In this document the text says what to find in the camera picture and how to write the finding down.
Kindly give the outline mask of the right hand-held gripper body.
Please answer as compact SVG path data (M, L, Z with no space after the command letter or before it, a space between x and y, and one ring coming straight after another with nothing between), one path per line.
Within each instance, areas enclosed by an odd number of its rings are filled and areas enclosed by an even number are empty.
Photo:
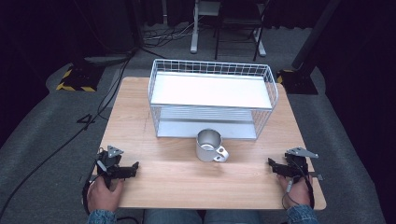
M317 159L318 153L311 152L303 147L288 149L285 153L287 165L281 169L281 175L291 177L296 183L301 177L309 175L306 159Z

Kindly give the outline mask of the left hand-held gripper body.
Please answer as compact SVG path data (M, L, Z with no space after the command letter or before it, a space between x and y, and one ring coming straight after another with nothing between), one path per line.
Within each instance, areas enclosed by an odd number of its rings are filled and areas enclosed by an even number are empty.
M107 188L110 187L113 179L124 179L123 172L131 170L130 167L121 167L120 160L123 150L113 146L108 146L107 150L102 150L96 160L97 174L101 176Z

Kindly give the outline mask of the silver metal cup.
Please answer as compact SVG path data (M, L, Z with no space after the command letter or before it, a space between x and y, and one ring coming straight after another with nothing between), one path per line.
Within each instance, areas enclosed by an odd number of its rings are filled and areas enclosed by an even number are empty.
M201 130L196 137L196 156L200 161L226 162L230 156L221 135L212 129Z

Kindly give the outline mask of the white wire shelf rack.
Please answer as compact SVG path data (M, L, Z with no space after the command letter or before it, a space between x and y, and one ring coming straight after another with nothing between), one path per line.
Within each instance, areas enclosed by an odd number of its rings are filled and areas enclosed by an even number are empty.
M277 101L266 64L157 59L148 82L158 137L193 138L213 129L225 139L256 140Z

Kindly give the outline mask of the person's right hand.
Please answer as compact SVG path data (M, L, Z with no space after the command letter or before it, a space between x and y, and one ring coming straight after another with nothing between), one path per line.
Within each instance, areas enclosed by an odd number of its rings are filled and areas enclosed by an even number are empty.
M285 209L289 209L296 205L311 204L310 190L303 177L301 177L296 183L294 183L292 179L283 175L277 175L276 177L278 183L284 191L282 205Z

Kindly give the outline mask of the person's left hand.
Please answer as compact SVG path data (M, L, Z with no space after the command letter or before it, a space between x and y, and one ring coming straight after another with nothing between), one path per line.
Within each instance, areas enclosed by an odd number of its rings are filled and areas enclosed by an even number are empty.
M115 212L120 205L120 198L124 187L124 180L119 179L116 187L110 190L105 180L99 176L90 185L87 193L88 210L107 210Z

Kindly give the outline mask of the black yellow striped stand base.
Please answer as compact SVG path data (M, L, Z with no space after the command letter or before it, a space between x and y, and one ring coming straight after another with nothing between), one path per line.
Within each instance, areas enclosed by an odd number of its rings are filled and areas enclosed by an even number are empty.
M282 69L276 72L276 80L287 94L317 95L318 91L310 76L301 75L299 71Z
M64 73L56 90L60 91L88 91L94 92L98 89L98 84L105 71L104 67L89 65L87 67L77 67L71 65Z

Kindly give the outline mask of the black slanted pole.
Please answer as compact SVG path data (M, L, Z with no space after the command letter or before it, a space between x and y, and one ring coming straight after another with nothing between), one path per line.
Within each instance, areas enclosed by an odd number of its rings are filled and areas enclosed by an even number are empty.
M292 62L291 66L293 68L300 70L307 63L309 54L314 51L314 46L317 44L322 31L325 29L340 2L341 0L330 0L324 8L310 35L305 40L303 46Z

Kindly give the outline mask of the black metal chair frame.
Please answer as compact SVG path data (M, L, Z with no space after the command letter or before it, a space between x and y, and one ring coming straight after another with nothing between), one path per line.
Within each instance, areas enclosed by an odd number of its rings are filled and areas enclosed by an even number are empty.
M252 40L255 45L253 61L260 55L264 15L271 0L220 0L219 13L215 26L215 59L219 56L219 43L226 42L220 38L224 29L248 30L251 32L246 42Z

